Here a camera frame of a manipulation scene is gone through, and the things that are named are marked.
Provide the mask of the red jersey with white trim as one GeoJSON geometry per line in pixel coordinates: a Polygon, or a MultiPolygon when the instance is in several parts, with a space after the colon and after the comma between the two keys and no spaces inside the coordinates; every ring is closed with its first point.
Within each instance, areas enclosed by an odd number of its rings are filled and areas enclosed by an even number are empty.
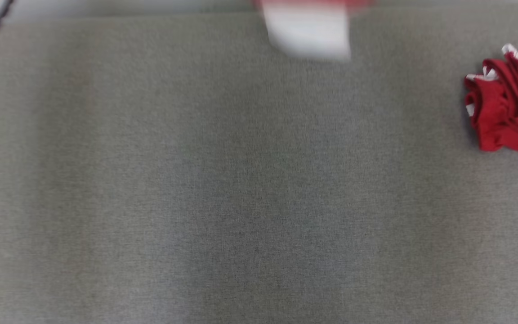
{"type": "Polygon", "coordinates": [[[374,0],[253,0],[268,39],[293,58],[347,62],[353,15],[374,0]]]}

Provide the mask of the red Bulls basketball shorts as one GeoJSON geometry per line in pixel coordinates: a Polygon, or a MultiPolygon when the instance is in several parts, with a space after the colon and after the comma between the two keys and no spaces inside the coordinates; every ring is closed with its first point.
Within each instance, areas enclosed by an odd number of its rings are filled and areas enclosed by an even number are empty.
{"type": "Polygon", "coordinates": [[[503,59],[485,59],[481,73],[463,80],[469,121],[485,152],[518,151],[518,49],[506,44],[502,54],[503,59]]]}

